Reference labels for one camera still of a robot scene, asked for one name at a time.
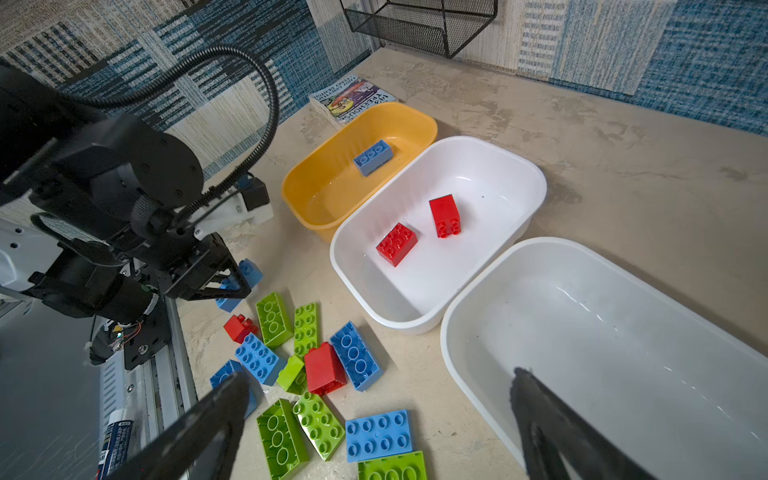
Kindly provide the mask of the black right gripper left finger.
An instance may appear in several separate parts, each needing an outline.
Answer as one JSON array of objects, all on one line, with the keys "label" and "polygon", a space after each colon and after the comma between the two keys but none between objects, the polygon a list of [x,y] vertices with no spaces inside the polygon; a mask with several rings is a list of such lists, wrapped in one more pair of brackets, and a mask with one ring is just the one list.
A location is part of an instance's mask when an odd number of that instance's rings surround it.
[{"label": "black right gripper left finger", "polygon": [[229,479],[249,404],[249,382],[234,373],[110,479]]}]

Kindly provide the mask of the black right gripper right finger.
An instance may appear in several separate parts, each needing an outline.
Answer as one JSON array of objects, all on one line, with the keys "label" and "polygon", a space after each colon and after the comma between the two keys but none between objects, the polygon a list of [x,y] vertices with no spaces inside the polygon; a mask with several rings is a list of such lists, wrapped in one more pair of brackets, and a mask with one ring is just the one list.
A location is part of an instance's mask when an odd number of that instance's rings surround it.
[{"label": "black right gripper right finger", "polygon": [[651,479],[532,372],[517,367],[510,403],[531,479]]}]

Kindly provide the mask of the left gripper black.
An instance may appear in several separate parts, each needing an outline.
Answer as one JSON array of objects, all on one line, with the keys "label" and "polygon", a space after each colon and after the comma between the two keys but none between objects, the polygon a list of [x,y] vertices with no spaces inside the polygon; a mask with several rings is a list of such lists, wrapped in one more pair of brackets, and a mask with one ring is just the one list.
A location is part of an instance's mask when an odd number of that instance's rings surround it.
[{"label": "left gripper black", "polygon": [[172,230],[134,249],[141,263],[134,279],[168,298],[244,299],[251,287],[218,233],[197,239],[191,230]]}]

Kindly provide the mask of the small red lego brick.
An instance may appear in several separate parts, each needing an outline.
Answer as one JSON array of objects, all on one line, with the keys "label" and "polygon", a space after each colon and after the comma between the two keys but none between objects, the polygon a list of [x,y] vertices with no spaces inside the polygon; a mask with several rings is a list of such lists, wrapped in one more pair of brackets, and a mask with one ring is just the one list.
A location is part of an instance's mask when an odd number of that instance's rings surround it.
[{"label": "small red lego brick", "polygon": [[260,336],[258,323],[242,314],[232,315],[224,324],[224,330],[238,344],[242,344],[250,334]]}]

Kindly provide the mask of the red lego brick tall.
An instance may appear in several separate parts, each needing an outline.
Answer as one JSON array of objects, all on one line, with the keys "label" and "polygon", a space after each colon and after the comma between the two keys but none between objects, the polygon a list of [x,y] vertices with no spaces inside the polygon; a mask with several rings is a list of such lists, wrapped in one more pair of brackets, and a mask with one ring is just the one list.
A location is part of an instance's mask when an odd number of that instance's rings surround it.
[{"label": "red lego brick tall", "polygon": [[449,194],[429,201],[438,238],[461,233],[461,217],[454,197]]}]

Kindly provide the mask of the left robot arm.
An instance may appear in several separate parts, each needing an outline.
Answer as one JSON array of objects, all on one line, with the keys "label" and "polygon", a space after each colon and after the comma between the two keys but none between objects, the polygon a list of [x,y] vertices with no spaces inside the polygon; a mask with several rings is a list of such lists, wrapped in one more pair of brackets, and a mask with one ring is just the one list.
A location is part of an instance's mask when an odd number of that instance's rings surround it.
[{"label": "left robot arm", "polygon": [[[218,57],[251,64],[269,105],[251,153],[219,184],[178,138],[155,130],[126,107],[167,90]],[[141,322],[163,298],[243,299],[250,286],[220,230],[265,209],[265,185],[252,167],[279,123],[276,83],[250,53],[216,45],[199,50],[149,85],[117,97],[56,90],[9,63],[1,66],[1,201],[28,198],[32,224],[66,222],[84,239],[54,235],[56,256],[32,255],[23,295],[73,318]]]}]

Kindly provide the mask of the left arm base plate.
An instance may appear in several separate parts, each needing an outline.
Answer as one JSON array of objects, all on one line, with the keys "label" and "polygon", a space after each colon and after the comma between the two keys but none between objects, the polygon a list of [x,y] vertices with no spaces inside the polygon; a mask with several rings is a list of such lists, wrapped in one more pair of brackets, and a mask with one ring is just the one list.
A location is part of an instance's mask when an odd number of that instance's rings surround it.
[{"label": "left arm base plate", "polygon": [[105,364],[121,354],[125,370],[132,371],[151,360],[172,340],[164,297],[158,299],[149,314],[127,325],[101,317],[94,320],[92,338],[85,344],[87,358],[93,365]]}]

